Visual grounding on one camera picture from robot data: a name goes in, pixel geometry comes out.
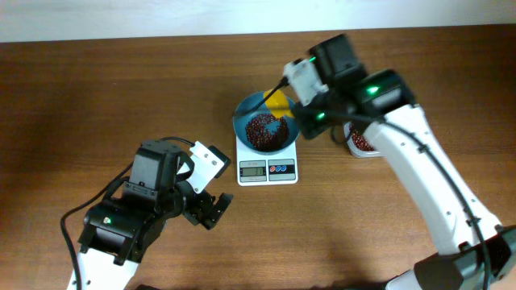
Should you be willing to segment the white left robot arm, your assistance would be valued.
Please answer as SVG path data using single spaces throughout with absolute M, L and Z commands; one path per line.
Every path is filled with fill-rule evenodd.
M 124 289 L 169 219 L 183 216 L 207 230 L 216 226 L 233 196 L 214 197 L 206 186 L 231 161 L 217 147 L 196 142 L 183 151 L 180 142 L 142 142 L 133 162 L 83 205 L 81 248 L 69 248 L 70 289 Z

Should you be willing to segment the yellow plastic measuring scoop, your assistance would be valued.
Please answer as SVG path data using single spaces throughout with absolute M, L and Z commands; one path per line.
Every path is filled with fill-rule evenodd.
M 280 90 L 265 91 L 264 104 L 275 118 L 293 118 L 289 99 Z

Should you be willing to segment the clear container of red beans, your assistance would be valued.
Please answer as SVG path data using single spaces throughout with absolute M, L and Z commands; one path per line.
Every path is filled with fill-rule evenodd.
M 383 156 L 367 142 L 363 135 L 354 129 L 351 122 L 344 124 L 343 132 L 346 144 L 353 156 L 357 158 L 378 158 Z

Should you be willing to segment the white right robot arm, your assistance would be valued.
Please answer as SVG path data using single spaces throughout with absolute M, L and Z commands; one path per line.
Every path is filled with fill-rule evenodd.
M 431 233 L 435 254 L 371 289 L 487 289 L 510 273 L 515 228 L 502 225 L 467 186 L 397 72 L 367 72 L 342 34 L 313 46 L 283 74 L 298 96 L 293 116 L 304 137 L 352 122 L 387 160 Z

